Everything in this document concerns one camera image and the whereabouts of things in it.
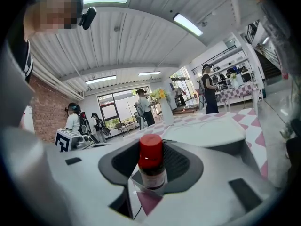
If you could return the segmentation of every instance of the stair railing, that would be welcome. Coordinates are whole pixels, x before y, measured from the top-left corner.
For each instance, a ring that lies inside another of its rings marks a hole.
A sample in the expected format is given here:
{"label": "stair railing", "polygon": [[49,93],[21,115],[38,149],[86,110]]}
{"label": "stair railing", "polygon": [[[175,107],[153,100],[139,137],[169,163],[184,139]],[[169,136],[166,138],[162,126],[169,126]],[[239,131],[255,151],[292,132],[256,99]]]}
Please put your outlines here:
{"label": "stair railing", "polygon": [[268,60],[273,60],[272,63],[277,63],[277,65],[280,65],[280,61],[279,58],[276,54],[276,52],[274,51],[274,53],[272,51],[270,51],[269,49],[261,46],[261,45],[257,45],[256,48],[258,48],[258,50],[260,50],[261,54],[263,56],[265,56]]}

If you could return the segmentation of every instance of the white shirt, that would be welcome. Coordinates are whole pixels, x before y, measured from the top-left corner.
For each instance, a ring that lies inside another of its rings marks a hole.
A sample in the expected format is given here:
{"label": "white shirt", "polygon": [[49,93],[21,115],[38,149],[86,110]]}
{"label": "white shirt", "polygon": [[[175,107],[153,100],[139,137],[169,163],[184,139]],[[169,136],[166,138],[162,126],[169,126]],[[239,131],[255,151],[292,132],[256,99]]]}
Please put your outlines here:
{"label": "white shirt", "polygon": [[77,114],[71,114],[68,116],[66,129],[71,129],[73,133],[79,133],[80,121]]}
{"label": "white shirt", "polygon": [[182,94],[182,89],[180,87],[178,88],[175,88],[175,92],[176,92],[176,95],[179,96],[180,94]]}
{"label": "white shirt", "polygon": [[149,112],[151,108],[149,107],[150,102],[145,97],[139,97],[138,103],[140,104],[144,112]]}

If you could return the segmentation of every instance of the yellow flowers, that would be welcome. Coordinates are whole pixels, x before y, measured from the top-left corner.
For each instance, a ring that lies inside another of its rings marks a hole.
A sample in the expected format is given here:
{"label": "yellow flowers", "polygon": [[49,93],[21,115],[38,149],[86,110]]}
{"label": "yellow flowers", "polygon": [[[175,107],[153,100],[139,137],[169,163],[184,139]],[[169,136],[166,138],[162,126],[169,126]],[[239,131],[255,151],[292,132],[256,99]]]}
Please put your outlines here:
{"label": "yellow flowers", "polygon": [[159,88],[151,93],[151,96],[156,99],[161,99],[167,97],[167,93],[163,89]]}

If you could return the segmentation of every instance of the black cap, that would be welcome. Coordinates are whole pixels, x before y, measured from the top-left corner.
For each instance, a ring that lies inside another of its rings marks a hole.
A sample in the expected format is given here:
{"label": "black cap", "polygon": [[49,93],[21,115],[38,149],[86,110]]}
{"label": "black cap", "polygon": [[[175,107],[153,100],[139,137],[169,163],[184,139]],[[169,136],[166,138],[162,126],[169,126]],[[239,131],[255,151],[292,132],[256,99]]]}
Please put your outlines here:
{"label": "black cap", "polygon": [[206,69],[207,67],[211,68],[212,65],[209,65],[209,64],[204,64],[204,65],[203,65],[203,69]]}
{"label": "black cap", "polygon": [[138,93],[138,94],[141,94],[141,93],[145,93],[145,91],[144,91],[143,89],[138,89],[138,90],[137,90],[137,93]]}

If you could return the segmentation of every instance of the black logo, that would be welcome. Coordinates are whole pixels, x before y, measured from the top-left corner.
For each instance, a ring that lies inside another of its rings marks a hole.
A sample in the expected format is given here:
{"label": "black logo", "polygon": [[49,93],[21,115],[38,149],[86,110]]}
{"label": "black logo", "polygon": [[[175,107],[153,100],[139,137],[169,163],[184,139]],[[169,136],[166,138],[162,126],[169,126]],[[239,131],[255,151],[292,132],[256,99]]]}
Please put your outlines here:
{"label": "black logo", "polygon": [[63,135],[57,133],[56,139],[55,139],[55,145],[56,146],[61,146],[60,152],[62,152],[62,151],[67,152],[68,147],[69,147],[69,141],[70,140],[68,138],[66,138]]}

